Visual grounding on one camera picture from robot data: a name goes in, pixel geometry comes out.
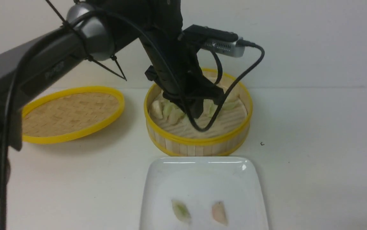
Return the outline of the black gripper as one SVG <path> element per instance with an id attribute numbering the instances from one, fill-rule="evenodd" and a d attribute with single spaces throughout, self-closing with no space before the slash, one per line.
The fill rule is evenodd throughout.
<path id="1" fill-rule="evenodd" d="M 140 36 L 151 66 L 145 71 L 148 80 L 156 83 L 164 97 L 182 106 L 189 106 L 188 118 L 199 119 L 204 112 L 204 99 L 218 103 L 223 90 L 202 73 L 197 53 L 206 49 L 208 40 L 217 37 L 204 31 L 184 30 L 175 39 L 169 39 L 158 30 Z"/>

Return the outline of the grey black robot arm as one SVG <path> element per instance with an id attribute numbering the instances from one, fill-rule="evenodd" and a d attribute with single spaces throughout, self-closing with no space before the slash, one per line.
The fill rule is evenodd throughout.
<path id="1" fill-rule="evenodd" d="M 84 60 L 99 63 L 139 39 L 151 60 L 145 72 L 189 118 L 201 103 L 223 101 L 223 90 L 203 76 L 197 52 L 208 40 L 238 36 L 199 25 L 183 27 L 179 0 L 76 1 L 56 30 L 0 54 L 0 201 L 6 216 L 8 148 L 22 148 L 23 107 Z"/>

